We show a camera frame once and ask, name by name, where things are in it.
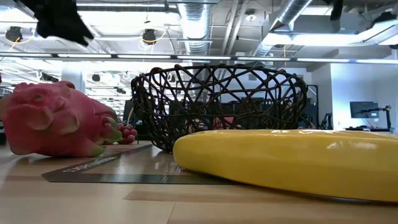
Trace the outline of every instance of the woven basket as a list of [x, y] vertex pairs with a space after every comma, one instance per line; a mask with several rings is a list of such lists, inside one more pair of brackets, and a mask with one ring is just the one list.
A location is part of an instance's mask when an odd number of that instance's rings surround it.
[[296, 74], [239, 64], [153, 68], [131, 88], [136, 115], [167, 152], [198, 131], [295, 129], [308, 90]]

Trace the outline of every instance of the plastic banana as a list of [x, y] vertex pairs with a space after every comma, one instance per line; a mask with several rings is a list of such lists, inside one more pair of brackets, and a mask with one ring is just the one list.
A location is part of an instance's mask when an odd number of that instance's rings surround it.
[[398, 202], [398, 137], [361, 131], [217, 130], [180, 138], [190, 170], [263, 187]]

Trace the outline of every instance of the dragon fruit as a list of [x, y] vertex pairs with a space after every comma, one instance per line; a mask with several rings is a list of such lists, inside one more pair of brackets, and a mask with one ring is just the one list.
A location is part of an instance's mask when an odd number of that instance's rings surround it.
[[104, 141], [123, 139], [114, 110], [70, 82], [18, 84], [1, 116], [17, 155], [93, 157], [104, 152]]

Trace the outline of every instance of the red grape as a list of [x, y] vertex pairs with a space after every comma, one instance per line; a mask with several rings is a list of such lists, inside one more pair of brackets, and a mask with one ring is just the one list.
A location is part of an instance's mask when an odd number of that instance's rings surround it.
[[132, 130], [132, 129], [133, 129], [133, 127], [132, 127], [131, 124], [126, 125], [126, 128], [127, 128], [128, 130]]
[[130, 135], [130, 131], [128, 129], [124, 129], [122, 133], [123, 133], [123, 138], [126, 138]]
[[131, 142], [134, 142], [134, 141], [136, 140], [136, 137], [133, 136], [132, 134], [130, 134], [130, 135], [127, 137], [127, 140], [130, 140]]
[[124, 125], [122, 123], [118, 123], [118, 125], [116, 125], [116, 129], [119, 131], [123, 131], [124, 130]]
[[130, 133], [131, 133], [134, 137], [137, 137], [137, 135], [138, 135], [138, 132], [137, 132], [137, 130], [135, 130], [135, 129], [131, 130]]

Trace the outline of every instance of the table surface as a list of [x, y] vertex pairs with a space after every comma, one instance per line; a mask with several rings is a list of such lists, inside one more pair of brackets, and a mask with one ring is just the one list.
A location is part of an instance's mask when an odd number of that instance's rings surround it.
[[[131, 149], [111, 146], [105, 155]], [[244, 185], [50, 183], [41, 174], [90, 159], [0, 148], [0, 224], [398, 223], [398, 206], [348, 203]]]

